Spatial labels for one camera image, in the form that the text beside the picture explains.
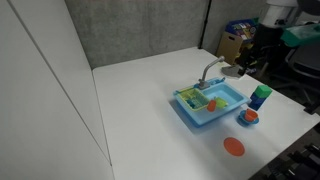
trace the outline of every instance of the small cup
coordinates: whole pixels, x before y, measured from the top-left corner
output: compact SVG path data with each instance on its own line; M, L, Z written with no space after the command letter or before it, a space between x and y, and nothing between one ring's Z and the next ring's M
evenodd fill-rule
M258 118L258 113L256 113L255 111L253 111L251 109L247 109L246 110L246 114L244 115L244 118L248 122L252 122L252 121L254 121L254 120L256 120Z

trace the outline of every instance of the yellow object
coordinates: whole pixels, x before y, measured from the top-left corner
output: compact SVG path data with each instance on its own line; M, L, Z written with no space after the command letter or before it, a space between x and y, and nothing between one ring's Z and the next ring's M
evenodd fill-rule
M192 111L199 111L207 107L210 101L197 88L185 88L179 91L178 96Z
M226 106L228 106L228 102L220 97L216 97L214 100L216 100L216 106L218 108L225 108Z

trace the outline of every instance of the white tabletop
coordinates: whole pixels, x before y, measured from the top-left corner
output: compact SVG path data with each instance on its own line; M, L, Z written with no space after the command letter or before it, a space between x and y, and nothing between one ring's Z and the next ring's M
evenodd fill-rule
M172 93L197 83L214 59L190 48L94 70L116 180L248 179L319 122L318 115L273 91L253 127L236 122L243 105L194 128ZM221 77L224 65L209 69L207 78ZM261 84L249 76L226 82L248 97ZM225 151L227 137L244 144L243 156Z

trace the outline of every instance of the blue toy sink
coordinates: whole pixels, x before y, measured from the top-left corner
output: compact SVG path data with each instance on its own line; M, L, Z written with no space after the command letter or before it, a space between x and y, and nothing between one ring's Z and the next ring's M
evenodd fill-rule
M218 78L210 79L207 82L210 84L209 88L204 90L198 90L209 100L214 99L216 97L224 99L225 101L227 101L228 106L222 109L216 108L214 112L209 112L207 108L194 111L190 109L190 107L188 107L188 105L179 95L179 93L183 92L182 90L175 91L173 94L178 103L181 105L181 107L190 116L191 122L196 127L201 127L249 101L248 97L234 89L226 82L219 81ZM197 88L197 84L188 88L184 88L183 90L190 88Z

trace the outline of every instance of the toy sink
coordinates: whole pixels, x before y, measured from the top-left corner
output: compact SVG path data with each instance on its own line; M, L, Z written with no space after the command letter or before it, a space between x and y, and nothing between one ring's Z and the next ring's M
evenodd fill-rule
M204 90L198 89L196 84L173 93L196 127L201 127L249 101L248 97L226 82L219 81L218 78L207 80L207 82L210 87ZM206 107L209 101L215 98L222 98L228 105L210 112Z

